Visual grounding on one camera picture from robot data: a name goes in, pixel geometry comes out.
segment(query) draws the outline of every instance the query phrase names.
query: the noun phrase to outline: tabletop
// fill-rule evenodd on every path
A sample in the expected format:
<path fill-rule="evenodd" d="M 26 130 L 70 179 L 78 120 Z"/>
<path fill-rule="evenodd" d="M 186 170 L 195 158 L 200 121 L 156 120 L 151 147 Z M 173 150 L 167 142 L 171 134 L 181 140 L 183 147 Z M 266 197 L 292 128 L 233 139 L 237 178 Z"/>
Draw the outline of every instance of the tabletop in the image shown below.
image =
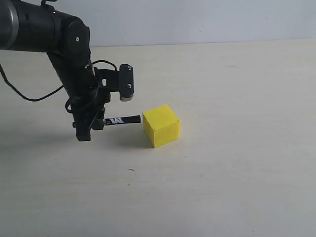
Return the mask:
<path fill-rule="evenodd" d="M 106 116 L 168 104 L 180 138 L 142 124 L 78 142 L 64 90 L 24 101 L 0 81 L 1 237 L 310 237 L 316 232 L 316 40 L 99 47 L 134 67 Z M 42 53 L 0 52 L 41 97 L 61 82 Z"/>

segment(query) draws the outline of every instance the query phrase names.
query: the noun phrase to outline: black robotic arm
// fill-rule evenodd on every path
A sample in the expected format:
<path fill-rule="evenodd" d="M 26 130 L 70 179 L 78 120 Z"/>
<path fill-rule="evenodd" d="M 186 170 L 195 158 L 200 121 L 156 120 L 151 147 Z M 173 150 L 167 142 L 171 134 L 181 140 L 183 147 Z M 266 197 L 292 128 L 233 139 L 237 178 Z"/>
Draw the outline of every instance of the black robotic arm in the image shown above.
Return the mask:
<path fill-rule="evenodd" d="M 108 125 L 104 112 L 111 92 L 118 91 L 122 101 L 131 100 L 134 94 L 133 68 L 122 64 L 117 70 L 110 63 L 114 70 L 97 69 L 93 64 L 109 62 L 92 63 L 89 43 L 90 29 L 83 21 L 56 11 L 46 0 L 40 6 L 0 0 L 0 49 L 47 53 L 69 96 L 65 107 L 74 117 L 79 141 L 91 140 L 91 129 L 102 130 Z M 140 118 L 127 122 L 140 122 Z"/>

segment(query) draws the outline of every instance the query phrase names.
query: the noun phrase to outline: wooden block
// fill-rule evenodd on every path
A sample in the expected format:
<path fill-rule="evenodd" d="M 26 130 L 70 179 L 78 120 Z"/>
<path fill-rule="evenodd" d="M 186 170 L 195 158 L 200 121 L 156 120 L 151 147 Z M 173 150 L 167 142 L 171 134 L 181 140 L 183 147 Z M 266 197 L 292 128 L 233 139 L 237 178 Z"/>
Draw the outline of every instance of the wooden block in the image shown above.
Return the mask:
<path fill-rule="evenodd" d="M 143 124 L 154 147 L 179 138 L 180 121 L 167 104 L 143 112 Z"/>

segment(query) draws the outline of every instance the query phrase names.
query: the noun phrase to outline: background wall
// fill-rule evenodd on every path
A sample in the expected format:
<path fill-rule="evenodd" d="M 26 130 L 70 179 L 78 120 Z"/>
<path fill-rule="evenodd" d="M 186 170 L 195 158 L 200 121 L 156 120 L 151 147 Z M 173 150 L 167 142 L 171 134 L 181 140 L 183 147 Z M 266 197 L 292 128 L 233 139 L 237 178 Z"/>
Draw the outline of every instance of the background wall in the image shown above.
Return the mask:
<path fill-rule="evenodd" d="M 28 0 L 39 4 L 40 0 Z M 316 37 L 315 0 L 59 0 L 92 46 Z"/>

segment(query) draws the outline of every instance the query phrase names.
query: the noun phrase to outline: yellow block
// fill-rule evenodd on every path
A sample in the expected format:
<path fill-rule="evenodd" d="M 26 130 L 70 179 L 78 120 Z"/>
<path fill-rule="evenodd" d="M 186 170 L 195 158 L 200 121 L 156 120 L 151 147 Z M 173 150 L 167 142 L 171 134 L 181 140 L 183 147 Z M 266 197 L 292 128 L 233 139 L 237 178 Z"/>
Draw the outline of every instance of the yellow block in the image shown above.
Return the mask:
<path fill-rule="evenodd" d="M 154 147 L 179 138 L 180 121 L 168 105 L 143 112 L 143 123 Z"/>

